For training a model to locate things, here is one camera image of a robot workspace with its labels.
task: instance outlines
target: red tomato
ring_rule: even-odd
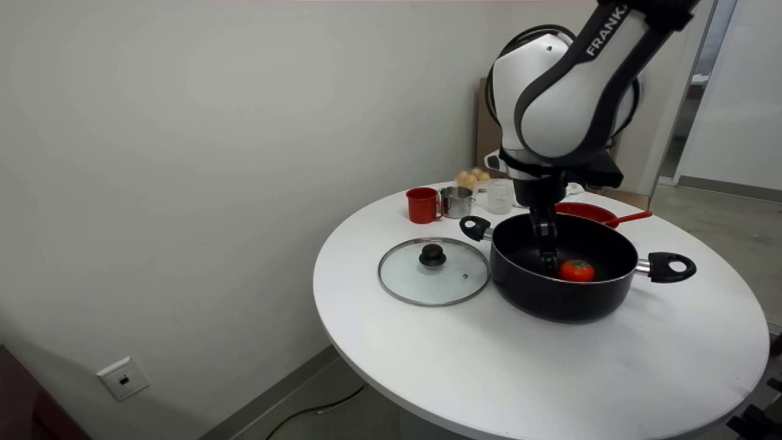
[[[566,280],[594,280],[594,266],[584,258],[565,258],[560,264],[560,279]]]

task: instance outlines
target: red mug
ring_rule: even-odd
[[[408,215],[411,222],[434,222],[439,216],[438,191],[433,188],[411,188],[408,191]]]

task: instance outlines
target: lid knob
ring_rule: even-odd
[[[417,262],[423,264],[423,266],[430,266],[430,268],[434,268],[434,266],[442,266],[445,264],[445,254],[442,254],[442,246],[439,244],[424,244],[423,248],[420,248],[420,255],[417,255]]]

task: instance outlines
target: black cooking pot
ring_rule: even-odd
[[[594,266],[594,280],[566,280],[541,270],[530,215],[508,216],[493,232],[489,219],[467,215],[460,226],[471,240],[490,233],[490,280],[510,302],[547,320],[580,321],[613,313],[626,299],[635,270],[655,282],[684,280],[695,270],[684,254],[653,251],[646,262],[637,262],[635,246],[616,230],[560,215],[560,262],[584,258]]]

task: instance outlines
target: logo on robot arm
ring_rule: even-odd
[[[617,4],[617,6],[613,6],[613,12],[609,12],[609,20],[602,21],[602,26],[595,32],[595,37],[585,46],[589,57],[595,57],[602,51],[602,46],[610,42],[610,37],[616,34],[616,29],[620,26],[620,21],[627,13],[629,13],[627,4]]]

